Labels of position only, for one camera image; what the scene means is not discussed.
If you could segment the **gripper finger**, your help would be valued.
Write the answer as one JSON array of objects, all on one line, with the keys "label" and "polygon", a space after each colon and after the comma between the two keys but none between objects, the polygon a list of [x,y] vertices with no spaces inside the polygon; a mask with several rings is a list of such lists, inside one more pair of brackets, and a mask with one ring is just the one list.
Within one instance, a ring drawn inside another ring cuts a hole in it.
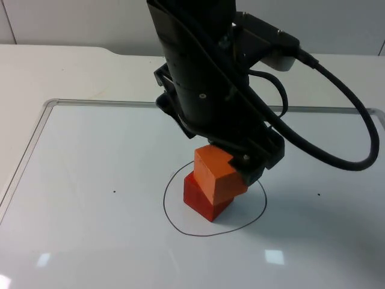
[{"label": "gripper finger", "polygon": [[253,185],[265,170],[264,159],[249,155],[234,155],[229,164],[241,175],[246,186]]}]

